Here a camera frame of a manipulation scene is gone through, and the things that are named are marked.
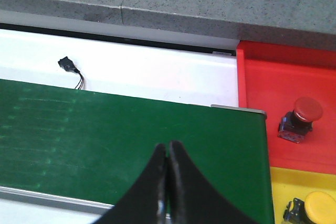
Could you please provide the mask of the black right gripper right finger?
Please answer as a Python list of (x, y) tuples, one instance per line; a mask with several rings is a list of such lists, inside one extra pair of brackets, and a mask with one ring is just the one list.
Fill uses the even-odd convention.
[(169, 144), (169, 197), (172, 223), (256, 223), (212, 186), (180, 141)]

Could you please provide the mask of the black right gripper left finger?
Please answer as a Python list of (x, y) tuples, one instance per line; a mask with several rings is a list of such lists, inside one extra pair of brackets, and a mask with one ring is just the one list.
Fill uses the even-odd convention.
[(158, 144), (143, 172), (95, 223), (166, 223), (166, 149)]

